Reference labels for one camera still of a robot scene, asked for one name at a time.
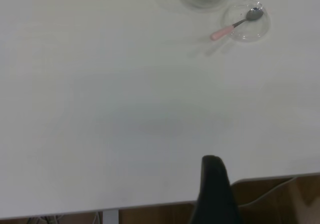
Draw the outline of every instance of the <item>pink spoon handle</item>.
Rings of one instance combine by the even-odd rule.
[[[225,27],[225,28],[223,28],[223,29],[221,29],[221,30],[219,30],[219,31],[217,31],[217,32],[214,32],[214,33],[211,35],[210,38],[211,38],[212,40],[214,40],[214,41],[215,41],[215,40],[218,40],[218,39],[220,39],[221,37],[223,37],[223,36],[231,33],[233,30],[234,30],[234,26],[233,26],[233,25],[230,25],[230,26]]]

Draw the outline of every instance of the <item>spoon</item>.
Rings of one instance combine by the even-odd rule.
[[[258,20],[262,17],[262,15],[264,15],[264,12],[259,9],[259,8],[253,8],[251,10],[248,11],[248,13],[246,14],[245,16],[245,19],[244,20],[241,20],[239,22],[236,22],[235,24],[231,25],[231,26],[227,26],[217,32],[214,32],[212,35],[211,35],[211,39],[212,40],[218,40],[220,39],[221,37],[231,33],[235,27],[237,27],[238,25],[242,24],[243,22],[245,21],[254,21],[254,20]]]

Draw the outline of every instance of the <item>table surface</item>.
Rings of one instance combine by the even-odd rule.
[[[211,43],[224,6],[0,0],[0,218],[195,200],[207,154],[319,171],[320,0],[259,1],[263,39]]]

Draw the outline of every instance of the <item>small glass dish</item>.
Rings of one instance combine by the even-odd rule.
[[[256,21],[246,21],[237,26],[229,35],[232,39],[242,42],[252,42],[259,40],[270,28],[270,19],[264,6],[255,0],[244,0],[235,3],[227,8],[222,17],[222,27],[233,25],[234,23],[246,18],[247,12],[253,8],[259,8],[263,15]]]

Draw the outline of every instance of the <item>wire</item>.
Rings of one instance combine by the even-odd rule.
[[[54,217],[53,217],[53,218],[54,218],[55,224],[60,224],[60,223],[59,223],[59,220],[57,220],[56,215],[54,215]]]
[[[101,220],[100,220],[100,213],[97,212],[97,215],[98,215],[98,224],[101,224]]]
[[[50,218],[46,216],[44,218],[45,218],[45,221],[47,222],[46,224],[50,224]]]
[[[96,219],[97,219],[97,212],[96,212],[96,214],[95,214],[95,217],[94,217],[94,219],[93,219],[93,222],[92,222],[92,224],[95,224],[95,222],[96,222]]]
[[[260,201],[261,199],[263,199],[265,196],[269,195],[271,192],[275,191],[276,189],[280,188],[281,186],[284,186],[294,180],[296,180],[297,177],[294,177],[294,178],[291,178],[289,180],[286,180],[284,182],[282,182],[281,184],[279,185],[276,185],[274,188],[271,188],[270,190],[268,190],[265,194],[261,195],[260,197],[258,197],[257,199],[249,202],[249,203],[246,203],[246,204],[242,204],[242,205],[238,205],[238,207],[245,207],[245,206],[248,206],[248,205],[252,205],[258,201]]]
[[[59,221],[63,216],[64,216],[64,215],[60,215],[60,216],[57,215],[57,216],[55,216],[55,217],[56,217],[56,220]],[[46,219],[44,219],[43,217],[38,217],[38,219],[46,222]],[[54,223],[54,222],[56,222],[56,220],[55,220],[55,219],[54,219],[54,220],[50,220],[49,223]]]
[[[28,218],[28,220],[26,221],[26,222],[27,222],[26,224],[30,224],[30,223],[31,223],[31,221],[32,221],[32,218],[31,218],[31,217],[29,217],[29,218]]]

